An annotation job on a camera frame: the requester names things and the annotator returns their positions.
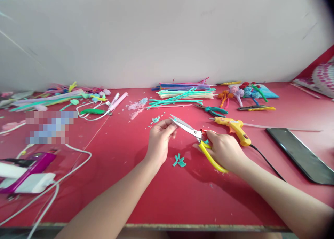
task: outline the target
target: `green-handled pliers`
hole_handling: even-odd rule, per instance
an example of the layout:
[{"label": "green-handled pliers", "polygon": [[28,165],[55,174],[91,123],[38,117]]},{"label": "green-handled pliers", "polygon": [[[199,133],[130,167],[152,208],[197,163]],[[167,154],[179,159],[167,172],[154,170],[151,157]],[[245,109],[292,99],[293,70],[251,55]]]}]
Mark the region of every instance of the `green-handled pliers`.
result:
[{"label": "green-handled pliers", "polygon": [[220,115],[220,114],[217,114],[216,112],[214,111],[217,111],[217,112],[220,112],[222,114],[228,114],[229,112],[227,112],[226,110],[222,109],[222,108],[212,108],[212,107],[205,107],[203,105],[198,105],[198,104],[194,104],[196,107],[199,107],[199,108],[202,108],[204,109],[205,112],[208,112],[209,114],[211,114],[213,117],[223,117],[225,118],[224,115]]}]

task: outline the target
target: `table edge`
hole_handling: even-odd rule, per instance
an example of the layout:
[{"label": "table edge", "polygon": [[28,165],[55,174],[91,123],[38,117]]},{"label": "table edge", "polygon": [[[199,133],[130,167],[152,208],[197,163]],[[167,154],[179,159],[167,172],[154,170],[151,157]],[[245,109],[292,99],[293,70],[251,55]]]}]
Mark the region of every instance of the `table edge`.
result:
[{"label": "table edge", "polygon": [[[65,227],[67,223],[41,223],[39,228]],[[182,231],[244,231],[244,232],[291,232],[286,226],[229,225],[229,224],[154,224],[127,223],[124,228],[138,230],[182,230]]]}]

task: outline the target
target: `pink polka dot fabric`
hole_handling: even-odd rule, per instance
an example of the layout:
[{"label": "pink polka dot fabric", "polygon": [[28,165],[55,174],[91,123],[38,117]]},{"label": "pink polka dot fabric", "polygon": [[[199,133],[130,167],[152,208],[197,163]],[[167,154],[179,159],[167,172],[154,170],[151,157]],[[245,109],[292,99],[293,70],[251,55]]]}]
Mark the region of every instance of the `pink polka dot fabric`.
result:
[{"label": "pink polka dot fabric", "polygon": [[334,63],[322,63],[314,70],[312,80],[322,91],[334,95]]}]

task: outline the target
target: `glue gun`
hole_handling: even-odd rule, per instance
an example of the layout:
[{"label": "glue gun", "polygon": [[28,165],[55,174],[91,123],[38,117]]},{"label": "glue gun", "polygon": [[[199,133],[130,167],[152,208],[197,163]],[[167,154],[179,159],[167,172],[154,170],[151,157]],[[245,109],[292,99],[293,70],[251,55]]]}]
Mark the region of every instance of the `glue gun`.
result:
[{"label": "glue gun", "polygon": [[216,118],[209,118],[211,120],[214,120],[216,123],[220,125],[225,125],[230,128],[230,133],[237,133],[238,138],[240,139],[240,145],[247,147],[251,144],[251,140],[248,138],[246,133],[242,130],[242,126],[244,123],[240,120],[234,120],[229,118],[222,118],[222,117],[216,117]]}]

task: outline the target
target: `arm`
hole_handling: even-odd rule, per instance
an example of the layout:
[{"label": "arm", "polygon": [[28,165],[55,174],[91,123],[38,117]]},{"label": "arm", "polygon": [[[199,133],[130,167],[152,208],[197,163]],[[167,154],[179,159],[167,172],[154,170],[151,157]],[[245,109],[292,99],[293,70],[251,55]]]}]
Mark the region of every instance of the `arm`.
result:
[{"label": "arm", "polygon": [[140,197],[165,162],[175,124],[164,120],[152,127],[145,159],[130,173],[95,198],[57,235],[61,238],[116,238]]},{"label": "arm", "polygon": [[298,238],[321,238],[326,233],[334,217],[330,206],[258,166],[232,136],[211,131],[207,135],[213,144],[208,152],[262,196]]}]

